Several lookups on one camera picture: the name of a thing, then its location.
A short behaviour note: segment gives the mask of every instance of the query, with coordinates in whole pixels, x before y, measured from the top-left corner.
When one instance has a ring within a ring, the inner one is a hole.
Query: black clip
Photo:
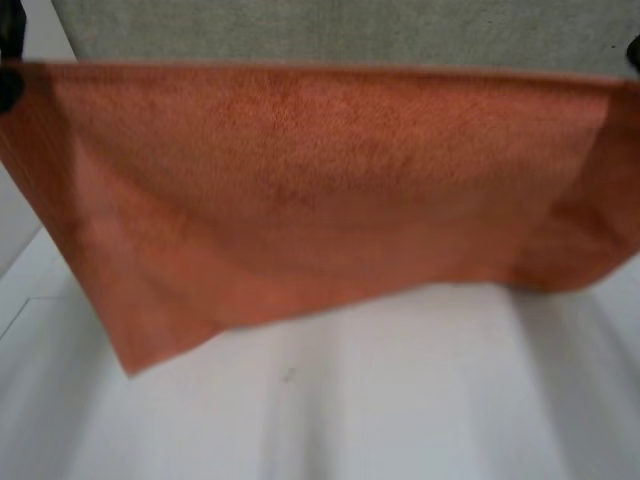
[[[21,60],[27,15],[20,0],[0,0],[0,59]],[[8,112],[24,92],[24,80],[12,68],[0,68],[0,113]]]
[[[640,35],[627,47],[627,60],[640,73]]]

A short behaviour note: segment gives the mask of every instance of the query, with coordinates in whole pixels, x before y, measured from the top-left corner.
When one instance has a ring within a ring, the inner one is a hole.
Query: white wall
[[[40,228],[40,222],[0,164],[0,275]]]

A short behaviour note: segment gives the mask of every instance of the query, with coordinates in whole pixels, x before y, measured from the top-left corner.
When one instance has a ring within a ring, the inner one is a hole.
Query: orange towel
[[[18,65],[0,158],[132,373],[423,282],[580,288],[640,249],[640,86]]]

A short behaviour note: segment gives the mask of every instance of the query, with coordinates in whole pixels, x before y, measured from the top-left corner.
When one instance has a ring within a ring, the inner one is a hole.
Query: white surface
[[[22,0],[27,13],[27,60],[75,57],[49,0]],[[40,222],[0,163],[0,275],[40,228]]]
[[[639,287],[423,287],[128,379],[40,231],[0,278],[0,479],[637,480]]]

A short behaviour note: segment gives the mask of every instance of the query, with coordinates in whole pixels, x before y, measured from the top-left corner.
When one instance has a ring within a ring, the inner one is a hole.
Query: gray fabric
[[[632,75],[638,0],[54,0],[80,58]]]

